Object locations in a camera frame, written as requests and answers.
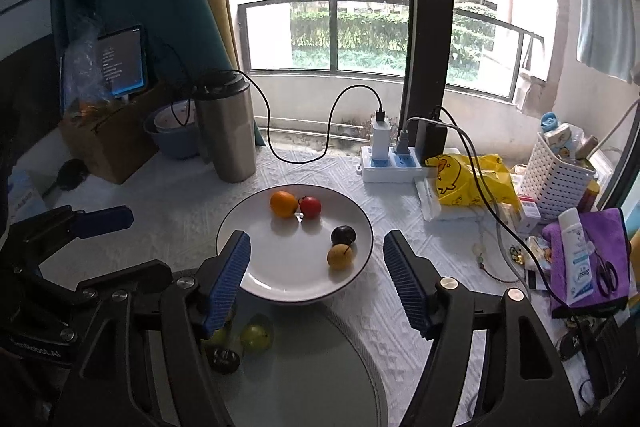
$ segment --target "power plug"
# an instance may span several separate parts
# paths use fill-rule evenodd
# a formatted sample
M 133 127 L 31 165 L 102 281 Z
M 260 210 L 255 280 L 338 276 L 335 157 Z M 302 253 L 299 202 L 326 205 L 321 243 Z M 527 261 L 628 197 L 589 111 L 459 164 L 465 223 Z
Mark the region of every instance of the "power plug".
M 406 129 L 400 131 L 394 152 L 398 155 L 409 154 L 409 131 Z

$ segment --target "white tablecloth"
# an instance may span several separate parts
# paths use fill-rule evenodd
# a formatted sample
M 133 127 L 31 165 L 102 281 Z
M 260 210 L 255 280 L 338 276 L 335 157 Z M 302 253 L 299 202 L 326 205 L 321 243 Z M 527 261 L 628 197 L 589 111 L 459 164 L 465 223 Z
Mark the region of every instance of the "white tablecloth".
M 310 158 L 306 153 L 281 154 L 296 160 Z M 256 175 L 230 185 L 199 158 L 177 162 L 158 154 L 121 186 L 90 176 L 76 190 L 62 194 L 56 206 L 71 204 L 89 212 L 126 204 L 135 222 L 129 230 L 70 243 L 42 264 L 42 272 L 47 279 L 74 289 L 81 280 L 150 259 L 165 261 L 174 271 L 197 267 L 214 255 L 216 232 L 226 213 L 254 192 L 296 183 L 338 190 L 369 216 L 374 247 L 366 269 L 328 304 L 359 334 L 376 362 L 385 386 L 389 425 L 395 427 L 413 396 L 431 343 L 412 330 L 404 315 L 382 258 L 385 234 L 401 230 L 415 253 L 428 257 L 441 275 L 455 277 L 469 289 L 501 295 L 510 286 L 479 270 L 472 253 L 474 243 L 484 244 L 488 252 L 484 262 L 493 275 L 504 280 L 514 277 L 497 249 L 492 220 L 427 223 L 414 184 L 364 184 L 356 174 L 358 162 L 358 158 L 328 156 L 294 166 L 261 149 Z M 563 322 L 550 318 L 547 299 L 534 296 L 533 304 L 555 342 L 564 331 Z M 478 390 L 483 353 L 484 334 L 476 332 L 456 424 L 469 419 L 467 410 Z M 588 377 L 582 356 L 574 357 L 565 368 L 577 396 L 580 383 Z

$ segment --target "blue gripper pad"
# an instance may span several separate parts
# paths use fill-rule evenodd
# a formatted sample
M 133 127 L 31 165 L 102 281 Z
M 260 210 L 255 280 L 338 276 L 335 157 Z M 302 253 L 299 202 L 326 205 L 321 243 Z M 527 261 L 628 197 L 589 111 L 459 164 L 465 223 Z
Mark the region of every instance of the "blue gripper pad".
M 225 325 L 226 315 L 234 303 L 244 272 L 249 266 L 251 258 L 249 236 L 241 232 L 235 244 L 232 244 L 233 240 L 234 235 L 231 236 L 220 253 L 220 256 L 226 256 L 225 266 L 220 271 L 220 275 L 209 293 L 209 310 L 203 324 L 208 337 Z
M 126 206 L 114 206 L 87 214 L 78 212 L 69 225 L 69 232 L 80 239 L 103 233 L 128 229 L 133 223 L 133 213 Z
M 425 337 L 431 329 L 431 321 L 427 314 L 427 295 L 418 284 L 414 271 L 405 257 L 405 255 L 415 256 L 415 253 L 402 251 L 391 233 L 385 235 L 382 250 L 386 269 L 389 270 L 389 275 L 394 282 L 406 318 L 411 327 Z

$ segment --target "metal screw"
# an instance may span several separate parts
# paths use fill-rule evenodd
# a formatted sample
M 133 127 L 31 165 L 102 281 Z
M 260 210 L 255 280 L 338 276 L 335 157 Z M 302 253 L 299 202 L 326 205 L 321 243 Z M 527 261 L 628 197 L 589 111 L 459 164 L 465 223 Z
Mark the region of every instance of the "metal screw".
M 126 290 L 116 290 L 111 294 L 111 299 L 113 299 L 116 302 L 121 302 L 126 300 L 128 296 L 129 294 L 127 293 Z
M 509 288 L 507 295 L 514 301 L 522 301 L 524 299 L 524 293 L 517 288 Z
M 76 337 L 74 330 L 71 328 L 65 328 L 60 331 L 60 338 L 65 342 L 71 342 Z
M 178 279 L 175 283 L 178 285 L 178 288 L 186 290 L 187 288 L 191 288 L 196 283 L 196 280 L 190 275 L 184 275 L 183 277 L 180 277 L 180 279 Z
M 440 279 L 440 286 L 447 290 L 455 290 L 458 287 L 458 281 L 453 279 L 453 277 L 443 277 Z

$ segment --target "balcony railing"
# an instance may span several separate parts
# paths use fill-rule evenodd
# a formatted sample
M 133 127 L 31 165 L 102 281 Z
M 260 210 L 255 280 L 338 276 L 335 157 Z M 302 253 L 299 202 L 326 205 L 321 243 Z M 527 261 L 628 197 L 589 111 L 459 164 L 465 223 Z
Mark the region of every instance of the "balcony railing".
M 404 82 L 408 5 L 409 0 L 240 4 L 243 66 L 254 73 L 334 74 Z M 541 36 L 456 7 L 447 84 L 511 102 L 520 71 L 529 71 L 540 51 L 544 53 Z

